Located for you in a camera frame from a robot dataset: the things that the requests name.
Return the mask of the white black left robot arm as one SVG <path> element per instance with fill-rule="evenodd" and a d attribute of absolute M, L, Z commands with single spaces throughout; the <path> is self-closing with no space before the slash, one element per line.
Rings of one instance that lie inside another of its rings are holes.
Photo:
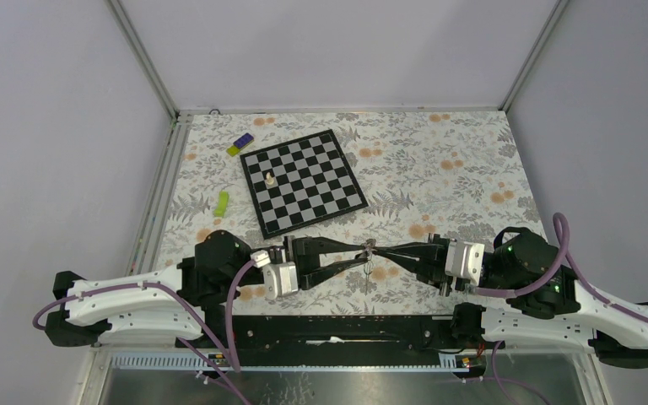
<path fill-rule="evenodd" d="M 368 262 L 374 250 L 374 240 L 354 245 L 326 237 L 285 237 L 278 246 L 253 248 L 220 230 L 196 244 L 193 256 L 150 273 L 100 281 L 58 273 L 55 299 L 32 325 L 57 347 L 182 338 L 232 349 L 240 336 L 234 302 L 241 287 L 263 285 L 276 300 Z"/>

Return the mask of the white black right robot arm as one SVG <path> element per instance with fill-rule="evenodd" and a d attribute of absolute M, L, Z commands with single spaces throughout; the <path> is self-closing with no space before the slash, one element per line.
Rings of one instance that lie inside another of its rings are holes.
<path fill-rule="evenodd" d="M 425 242 L 375 247 L 370 254 L 444 296 L 467 292 L 493 300 L 455 305 L 446 343 L 578 348 L 605 365 L 648 369 L 648 302 L 625 303 L 584 283 L 557 247 L 528 228 L 503 229 L 492 251 L 431 234 Z"/>

